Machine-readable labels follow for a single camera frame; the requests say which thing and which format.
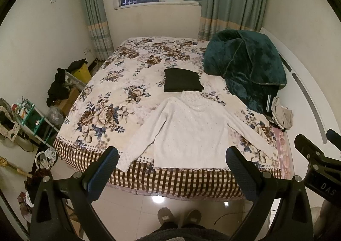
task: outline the clear plastic bag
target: clear plastic bag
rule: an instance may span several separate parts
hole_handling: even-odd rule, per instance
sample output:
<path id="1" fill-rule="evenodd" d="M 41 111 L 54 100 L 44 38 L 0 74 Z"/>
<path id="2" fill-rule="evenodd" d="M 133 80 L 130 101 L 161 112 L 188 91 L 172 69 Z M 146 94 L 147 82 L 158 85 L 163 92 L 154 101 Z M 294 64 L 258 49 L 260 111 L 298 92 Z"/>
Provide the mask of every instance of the clear plastic bag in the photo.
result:
<path id="1" fill-rule="evenodd" d="M 64 116 L 57 106 L 50 106 L 47 112 L 48 120 L 56 127 L 60 128 L 64 122 Z"/>

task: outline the black folded clothing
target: black folded clothing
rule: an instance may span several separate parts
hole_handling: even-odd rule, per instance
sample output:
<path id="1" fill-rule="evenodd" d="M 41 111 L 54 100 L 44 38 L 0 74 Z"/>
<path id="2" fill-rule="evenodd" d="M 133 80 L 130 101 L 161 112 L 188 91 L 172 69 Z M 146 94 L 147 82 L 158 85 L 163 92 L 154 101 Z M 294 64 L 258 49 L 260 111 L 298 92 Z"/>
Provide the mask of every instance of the black folded clothing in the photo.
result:
<path id="1" fill-rule="evenodd" d="M 185 70 L 183 68 L 166 68 L 165 76 L 164 92 L 201 92 L 204 89 L 204 87 L 200 84 L 198 73 Z"/>

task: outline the floral bedspread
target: floral bedspread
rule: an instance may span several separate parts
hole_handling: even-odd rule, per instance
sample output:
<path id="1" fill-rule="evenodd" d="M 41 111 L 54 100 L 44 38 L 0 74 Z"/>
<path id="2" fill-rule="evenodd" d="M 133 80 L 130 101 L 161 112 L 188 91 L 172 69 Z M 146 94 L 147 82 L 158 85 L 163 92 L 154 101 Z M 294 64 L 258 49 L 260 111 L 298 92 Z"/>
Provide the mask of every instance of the floral bedspread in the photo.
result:
<path id="1" fill-rule="evenodd" d="M 184 68 L 200 75 L 204 87 L 201 95 L 204 98 L 228 106 L 229 110 L 273 146 L 273 155 L 266 155 L 237 132 L 231 132 L 234 144 L 246 159 L 254 162 L 259 169 L 278 171 L 280 166 L 276 139 L 265 116 L 249 110 L 236 96 L 230 94 L 224 79 L 203 72 L 202 59 L 207 44 L 207 41 L 170 37 L 130 38 L 123 42 L 102 65 L 71 108 L 55 142 L 59 153 L 64 158 L 68 154 L 75 155 L 72 159 L 79 152 L 91 155 L 90 159 L 90 156 L 87 159 L 85 156 L 77 156 L 83 164 L 75 164 L 71 158 L 67 160 L 68 164 L 81 170 L 96 159 L 93 155 L 98 157 L 110 145 L 116 147 L 121 154 L 150 113 L 165 98 L 180 95 L 163 92 L 164 69 Z M 140 163 L 145 164 L 144 168 L 152 170 L 152 156 L 153 145 L 132 167 Z M 129 186 L 124 182 L 124 175 L 114 173 L 111 182 Z"/>

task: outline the white sweater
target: white sweater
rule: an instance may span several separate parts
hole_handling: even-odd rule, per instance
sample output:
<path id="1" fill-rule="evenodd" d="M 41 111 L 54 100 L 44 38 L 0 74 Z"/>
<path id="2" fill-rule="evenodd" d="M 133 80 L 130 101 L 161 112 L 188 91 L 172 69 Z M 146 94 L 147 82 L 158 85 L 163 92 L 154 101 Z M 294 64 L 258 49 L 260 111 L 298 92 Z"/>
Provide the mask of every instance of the white sweater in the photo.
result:
<path id="1" fill-rule="evenodd" d="M 153 142 L 155 168 L 227 168 L 226 149 L 233 146 L 230 127 L 269 157 L 273 155 L 273 147 L 221 104 L 199 92 L 183 91 L 152 112 L 123 151 L 117 168 L 126 172 Z"/>

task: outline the screw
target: screw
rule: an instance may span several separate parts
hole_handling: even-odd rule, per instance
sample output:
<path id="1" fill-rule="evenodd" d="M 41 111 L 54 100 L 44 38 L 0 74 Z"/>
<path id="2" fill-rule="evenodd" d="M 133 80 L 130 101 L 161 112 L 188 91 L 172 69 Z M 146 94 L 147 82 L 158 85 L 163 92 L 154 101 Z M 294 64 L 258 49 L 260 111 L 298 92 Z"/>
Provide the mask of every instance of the screw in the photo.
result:
<path id="1" fill-rule="evenodd" d="M 78 179 L 82 176 L 82 172 L 75 172 L 73 175 L 72 175 L 75 179 Z"/>
<path id="2" fill-rule="evenodd" d="M 266 179 L 269 179 L 271 177 L 271 174 L 269 172 L 263 172 L 262 176 L 265 177 Z"/>
<path id="3" fill-rule="evenodd" d="M 295 176 L 295 180 L 296 180 L 297 182 L 301 182 L 301 181 L 302 181 L 302 178 L 301 178 L 300 176 Z"/>
<path id="4" fill-rule="evenodd" d="M 48 182 L 50 180 L 50 177 L 49 176 L 44 176 L 43 177 L 43 182 Z"/>

